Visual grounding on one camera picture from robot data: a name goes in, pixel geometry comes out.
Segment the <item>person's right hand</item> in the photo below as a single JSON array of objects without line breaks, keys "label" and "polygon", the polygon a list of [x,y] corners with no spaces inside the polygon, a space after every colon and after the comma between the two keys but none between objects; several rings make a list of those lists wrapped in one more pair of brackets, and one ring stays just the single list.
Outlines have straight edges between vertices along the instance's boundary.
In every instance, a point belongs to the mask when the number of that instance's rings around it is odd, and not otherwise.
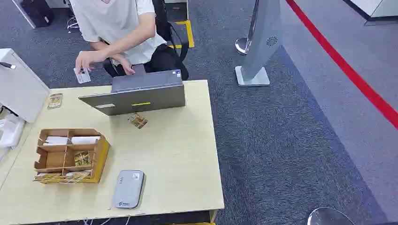
[{"label": "person's right hand", "polygon": [[121,54],[117,54],[115,56],[112,56],[112,59],[118,62],[119,64],[115,67],[118,76],[124,76],[124,75],[133,75],[135,74],[135,71],[132,68],[132,64],[130,61],[124,57]]}]

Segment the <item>person's left hand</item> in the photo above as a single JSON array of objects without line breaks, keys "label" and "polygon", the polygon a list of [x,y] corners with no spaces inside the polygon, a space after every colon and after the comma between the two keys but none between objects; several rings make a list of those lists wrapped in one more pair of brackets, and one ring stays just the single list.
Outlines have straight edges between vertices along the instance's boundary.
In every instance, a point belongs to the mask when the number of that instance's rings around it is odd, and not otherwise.
[{"label": "person's left hand", "polygon": [[77,72],[81,70],[92,71],[92,64],[103,62],[107,58],[104,51],[81,51],[75,61],[75,69]]}]

